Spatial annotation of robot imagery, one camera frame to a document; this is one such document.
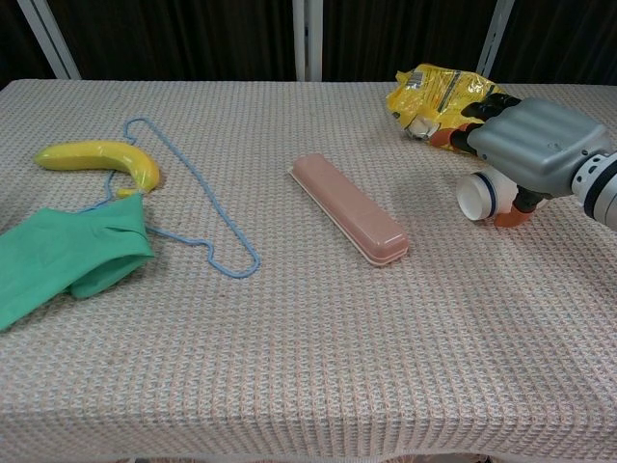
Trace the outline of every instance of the pink container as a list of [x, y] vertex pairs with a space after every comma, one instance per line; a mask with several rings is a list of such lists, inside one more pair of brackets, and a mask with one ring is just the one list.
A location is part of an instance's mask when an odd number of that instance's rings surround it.
[[401, 226], [324, 156], [299, 158], [291, 175], [370, 263], [386, 265], [407, 254], [409, 240]]

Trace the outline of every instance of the beige tablecloth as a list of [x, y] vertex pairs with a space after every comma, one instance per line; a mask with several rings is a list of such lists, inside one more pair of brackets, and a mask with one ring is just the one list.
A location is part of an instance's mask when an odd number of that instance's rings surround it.
[[[67, 140], [146, 116], [196, 164], [263, 263], [227, 278], [203, 249], [157, 258], [87, 300], [54, 298], [0, 334], [0, 460], [185, 456], [378, 461], [478, 452], [617, 460], [617, 236], [572, 198], [515, 230], [473, 224], [456, 179], [482, 164], [401, 132], [395, 83], [18, 81], [0, 93], [0, 232], [103, 196], [104, 172], [47, 172]], [[617, 140], [617, 88], [511, 85], [575, 106]], [[143, 125], [164, 185], [148, 221], [250, 258]], [[322, 152], [412, 239], [373, 268], [288, 175]], [[128, 176], [115, 182], [130, 185]]]

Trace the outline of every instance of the yellow plastic bag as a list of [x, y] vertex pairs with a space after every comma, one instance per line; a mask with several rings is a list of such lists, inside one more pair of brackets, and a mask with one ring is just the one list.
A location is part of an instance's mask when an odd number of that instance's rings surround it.
[[409, 72], [397, 72], [398, 87], [388, 95], [388, 108], [412, 137], [433, 146], [453, 150], [449, 134], [469, 123], [461, 111], [503, 90], [475, 72], [422, 64]]

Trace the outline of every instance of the white cup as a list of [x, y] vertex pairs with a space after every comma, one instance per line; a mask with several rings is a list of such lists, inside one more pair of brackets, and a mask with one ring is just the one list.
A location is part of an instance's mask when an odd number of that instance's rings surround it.
[[[470, 220], [482, 220], [510, 212], [519, 189], [517, 184], [494, 167], [459, 178], [456, 199]], [[542, 200], [542, 207], [547, 200]]]

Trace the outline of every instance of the yellow banana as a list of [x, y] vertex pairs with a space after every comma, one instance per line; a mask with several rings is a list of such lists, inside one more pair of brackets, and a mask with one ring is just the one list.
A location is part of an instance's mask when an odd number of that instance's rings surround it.
[[114, 169], [130, 174], [137, 189], [121, 188], [118, 196], [130, 196], [138, 190], [149, 192], [159, 182], [158, 165], [148, 154], [124, 142], [89, 140], [62, 143], [45, 148], [35, 157], [45, 169], [74, 171]]

